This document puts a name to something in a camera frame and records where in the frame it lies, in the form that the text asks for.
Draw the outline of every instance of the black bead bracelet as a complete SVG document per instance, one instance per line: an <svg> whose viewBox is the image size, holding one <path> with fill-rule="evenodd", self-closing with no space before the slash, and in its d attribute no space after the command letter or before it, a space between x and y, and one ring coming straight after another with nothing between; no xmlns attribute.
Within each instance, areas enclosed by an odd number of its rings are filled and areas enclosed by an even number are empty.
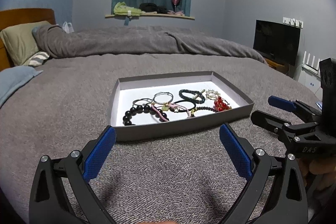
<svg viewBox="0 0 336 224"><path fill-rule="evenodd" d="M195 117L194 112L197 110L209 110L212 112L219 112L218 110L214 109L213 107L208 107L208 106L201 106L201 107L196 107L191 111L190 117L193 118Z"/></svg>
<svg viewBox="0 0 336 224"><path fill-rule="evenodd" d="M162 111L162 109L158 109L158 111L161 113L161 115L167 119L169 121L169 119L167 118L167 114L164 113ZM135 124L132 123L130 120L132 118L132 116L135 116L137 115L138 113L150 113L152 115L155 115L155 117L157 118L160 118L159 121L160 122L165 122L160 116L159 114L152 108L150 107L150 105L144 105L144 106L141 106L141 105L138 105L136 108L135 107L131 107L130 110L127 110L125 112L125 116L123 117L123 121L124 121L124 125L125 126L134 126Z"/></svg>
<svg viewBox="0 0 336 224"><path fill-rule="evenodd" d="M187 96L183 95L183 93L190 93L190 94L197 95L196 98L200 97L200 100L187 97ZM195 104L203 104L205 102L205 97L202 95L202 93L200 93L197 90L180 90L178 94L182 99L188 100L188 101L193 102Z"/></svg>

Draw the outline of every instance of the gray bedspread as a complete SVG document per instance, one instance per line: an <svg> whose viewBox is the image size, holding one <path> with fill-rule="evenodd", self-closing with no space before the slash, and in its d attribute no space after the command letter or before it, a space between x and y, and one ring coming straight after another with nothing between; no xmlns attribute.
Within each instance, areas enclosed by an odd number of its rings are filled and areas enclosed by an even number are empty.
<svg viewBox="0 0 336 224"><path fill-rule="evenodd" d="M213 70L248 95L255 102L254 110L292 123L300 120L270 107L270 95L310 105L317 100L300 83L252 58L105 54L52 59L41 69L42 74L0 109L0 187L26 221L40 157L65 157L99 136L109 123L109 97L118 78ZM285 148L276 135L252 125L250 119L231 126L255 148L264 148L270 155L284 155ZM90 185L117 223L218 223L245 185L221 145L218 130L118 143ZM65 188L75 212L83 217L67 182ZM253 216L260 213L264 201L265 195Z"/></svg>
<svg viewBox="0 0 336 224"><path fill-rule="evenodd" d="M101 54L201 54L249 57L266 64L253 49L197 30L161 26L110 27L67 34L57 25L41 26L35 39L53 58Z"/></svg>

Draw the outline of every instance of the blue textured pad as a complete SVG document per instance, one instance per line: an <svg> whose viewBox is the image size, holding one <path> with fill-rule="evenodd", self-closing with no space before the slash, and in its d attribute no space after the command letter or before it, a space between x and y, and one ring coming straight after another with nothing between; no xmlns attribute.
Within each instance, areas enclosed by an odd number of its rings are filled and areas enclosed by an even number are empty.
<svg viewBox="0 0 336 224"><path fill-rule="evenodd" d="M225 147L226 152L229 154L238 175L249 181L253 176L251 170L251 160L239 144L236 137L225 124L223 124L219 129L219 138Z"/></svg>
<svg viewBox="0 0 336 224"><path fill-rule="evenodd" d="M270 106L277 107L279 109L288 111L288 112L293 112L296 110L296 106L293 102L276 97L276 96L270 96L268 98L268 104Z"/></svg>
<svg viewBox="0 0 336 224"><path fill-rule="evenodd" d="M115 142L116 131L109 127L85 161L83 178L87 183L97 177Z"/></svg>

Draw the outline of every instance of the pillow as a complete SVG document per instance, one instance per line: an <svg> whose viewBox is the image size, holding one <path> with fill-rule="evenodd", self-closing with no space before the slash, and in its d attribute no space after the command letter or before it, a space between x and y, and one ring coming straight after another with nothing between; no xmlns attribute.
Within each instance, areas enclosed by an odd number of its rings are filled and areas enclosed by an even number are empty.
<svg viewBox="0 0 336 224"><path fill-rule="evenodd" d="M33 56L31 56L23 65L24 66L31 66L31 67L38 67L43 65L43 63L49 59L50 55L47 52L37 52Z"/></svg>
<svg viewBox="0 0 336 224"><path fill-rule="evenodd" d="M49 22L40 21L19 24L7 27L0 32L0 38L12 58L14 65L23 65L28 58L39 51L32 35L32 29L44 24L49 24Z"/></svg>
<svg viewBox="0 0 336 224"><path fill-rule="evenodd" d="M0 71L0 108L15 91L41 72L43 70L36 71L32 67L26 66L18 66Z"/></svg>

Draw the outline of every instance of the finger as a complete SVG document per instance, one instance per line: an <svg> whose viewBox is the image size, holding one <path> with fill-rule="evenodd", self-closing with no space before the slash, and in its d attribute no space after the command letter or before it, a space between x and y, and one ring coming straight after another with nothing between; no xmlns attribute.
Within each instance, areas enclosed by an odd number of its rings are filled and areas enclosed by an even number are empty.
<svg viewBox="0 0 336 224"><path fill-rule="evenodd" d="M324 174L317 190L323 190L336 182L336 171Z"/></svg>
<svg viewBox="0 0 336 224"><path fill-rule="evenodd" d="M309 164L302 159L297 159L297 163L301 170L302 176L305 177L309 172Z"/></svg>
<svg viewBox="0 0 336 224"><path fill-rule="evenodd" d="M309 165L309 171L314 175L331 173L336 170L336 156L326 159L313 160Z"/></svg>

